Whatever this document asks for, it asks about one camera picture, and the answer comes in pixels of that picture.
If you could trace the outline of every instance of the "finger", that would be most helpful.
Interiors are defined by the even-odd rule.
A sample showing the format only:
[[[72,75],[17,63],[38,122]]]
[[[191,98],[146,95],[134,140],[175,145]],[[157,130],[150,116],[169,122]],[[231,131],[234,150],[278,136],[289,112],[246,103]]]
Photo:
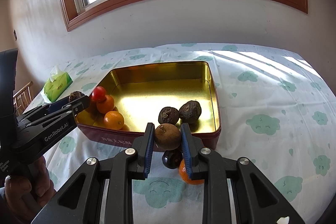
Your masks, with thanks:
[[[5,179],[5,196],[10,210],[25,220],[31,221],[34,213],[31,212],[22,196],[31,191],[32,185],[28,179],[21,176],[7,176]]]
[[[46,172],[44,156],[40,157],[34,164],[40,173],[44,174]]]
[[[39,175],[35,184],[35,192],[39,197],[42,197],[50,187],[49,172],[46,170],[46,172],[43,173],[43,169],[45,168],[44,157],[40,157],[36,161],[35,166],[39,169]]]
[[[49,189],[44,193],[44,195],[42,197],[38,197],[37,198],[37,203],[43,207],[45,206],[50,200],[51,198],[54,196],[54,184],[53,181],[50,180],[50,187]]]

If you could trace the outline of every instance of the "metal screw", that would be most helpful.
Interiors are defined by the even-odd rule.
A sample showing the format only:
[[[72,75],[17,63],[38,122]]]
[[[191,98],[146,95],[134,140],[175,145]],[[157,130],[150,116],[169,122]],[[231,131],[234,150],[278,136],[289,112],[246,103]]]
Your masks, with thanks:
[[[135,153],[135,149],[134,149],[134,148],[127,148],[127,149],[125,150],[125,153],[126,153],[127,155],[133,155],[133,154]]]
[[[201,149],[201,153],[207,155],[211,153],[211,150],[207,147],[204,147]]]
[[[240,158],[239,162],[242,165],[248,165],[250,161],[247,158]]]
[[[94,165],[96,162],[97,162],[96,158],[89,158],[86,161],[88,165]]]

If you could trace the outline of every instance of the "metal tin box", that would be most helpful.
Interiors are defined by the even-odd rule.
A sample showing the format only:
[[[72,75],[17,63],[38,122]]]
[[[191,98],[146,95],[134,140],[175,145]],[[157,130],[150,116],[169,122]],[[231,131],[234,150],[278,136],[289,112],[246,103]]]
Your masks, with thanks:
[[[163,107],[179,109],[190,100],[200,103],[202,114],[191,124],[194,136],[205,146],[215,149],[221,132],[221,118],[215,83],[207,62],[185,61],[138,65],[111,70],[98,84],[115,100],[130,131],[104,128],[104,115],[86,110],[76,117],[80,130],[92,141],[131,147],[143,135],[148,122],[159,126]]]

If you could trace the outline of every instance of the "red tomato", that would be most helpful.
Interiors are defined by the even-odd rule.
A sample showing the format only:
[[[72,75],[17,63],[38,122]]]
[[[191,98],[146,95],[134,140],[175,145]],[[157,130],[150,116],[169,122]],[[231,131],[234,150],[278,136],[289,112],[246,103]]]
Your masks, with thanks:
[[[106,90],[102,86],[97,86],[92,91],[92,100],[95,102],[102,102],[106,98]]]

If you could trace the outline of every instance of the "table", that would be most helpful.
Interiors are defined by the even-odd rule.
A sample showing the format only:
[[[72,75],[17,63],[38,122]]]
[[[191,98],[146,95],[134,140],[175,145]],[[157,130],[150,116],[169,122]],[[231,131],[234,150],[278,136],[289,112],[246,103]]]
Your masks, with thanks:
[[[59,65],[73,79],[61,98],[75,90],[89,95],[113,68],[189,60],[207,61],[216,82],[222,123],[216,151],[251,159],[304,221],[315,223],[336,191],[336,97],[298,54],[224,43],[111,52]],[[38,95],[28,109],[42,104]],[[73,130],[45,154],[55,189],[87,158],[103,160],[122,149]],[[203,186],[184,183],[161,157],[154,152],[148,179],[133,183],[134,223],[201,223]]]

